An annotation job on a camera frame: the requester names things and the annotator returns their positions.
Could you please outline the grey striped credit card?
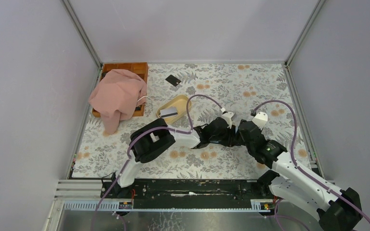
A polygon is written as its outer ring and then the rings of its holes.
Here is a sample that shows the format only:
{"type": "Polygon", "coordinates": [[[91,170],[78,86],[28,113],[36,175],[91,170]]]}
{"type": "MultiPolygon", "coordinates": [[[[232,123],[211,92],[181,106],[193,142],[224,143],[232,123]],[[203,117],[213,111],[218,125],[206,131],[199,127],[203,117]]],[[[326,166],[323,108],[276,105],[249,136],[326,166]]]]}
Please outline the grey striped credit card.
{"type": "Polygon", "coordinates": [[[168,108],[160,109],[159,111],[159,116],[161,118],[167,118],[167,117],[176,116],[176,115],[178,115],[178,111],[176,107],[168,107],[168,108]]]}

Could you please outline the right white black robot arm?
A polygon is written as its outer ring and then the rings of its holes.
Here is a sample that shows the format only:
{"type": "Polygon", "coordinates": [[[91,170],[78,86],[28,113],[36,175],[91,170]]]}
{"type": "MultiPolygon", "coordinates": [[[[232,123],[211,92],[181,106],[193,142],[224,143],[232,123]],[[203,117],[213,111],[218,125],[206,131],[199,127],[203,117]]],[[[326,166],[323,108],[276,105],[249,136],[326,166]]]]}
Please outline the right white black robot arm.
{"type": "Polygon", "coordinates": [[[355,190],[343,190],[303,167],[283,145],[267,140],[252,121],[242,120],[237,134],[248,153],[269,168],[264,181],[257,185],[261,197],[274,195],[288,200],[316,219],[325,231],[351,231],[363,219],[355,190]]]}

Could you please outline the black credit card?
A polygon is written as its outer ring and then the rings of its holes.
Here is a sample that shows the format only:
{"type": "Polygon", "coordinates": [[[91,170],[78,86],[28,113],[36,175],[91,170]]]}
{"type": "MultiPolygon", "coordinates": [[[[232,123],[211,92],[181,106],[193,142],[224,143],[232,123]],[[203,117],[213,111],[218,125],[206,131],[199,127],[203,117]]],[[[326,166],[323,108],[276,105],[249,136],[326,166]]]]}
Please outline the black credit card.
{"type": "Polygon", "coordinates": [[[181,83],[181,80],[175,77],[174,75],[169,75],[168,77],[165,78],[165,80],[174,87],[178,86],[181,83]]]}

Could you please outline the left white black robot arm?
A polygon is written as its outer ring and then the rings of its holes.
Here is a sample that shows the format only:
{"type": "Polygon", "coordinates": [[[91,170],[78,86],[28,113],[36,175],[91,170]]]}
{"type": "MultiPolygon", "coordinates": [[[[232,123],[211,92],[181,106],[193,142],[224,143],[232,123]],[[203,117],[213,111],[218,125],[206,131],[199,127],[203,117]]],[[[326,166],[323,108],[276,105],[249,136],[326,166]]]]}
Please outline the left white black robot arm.
{"type": "Polygon", "coordinates": [[[231,147],[235,136],[236,126],[221,117],[194,127],[190,132],[178,130],[168,126],[163,119],[157,119],[131,135],[128,159],[115,173],[111,190],[119,198],[126,197],[142,165],[155,160],[175,143],[189,149],[202,149],[210,143],[231,147]]]}

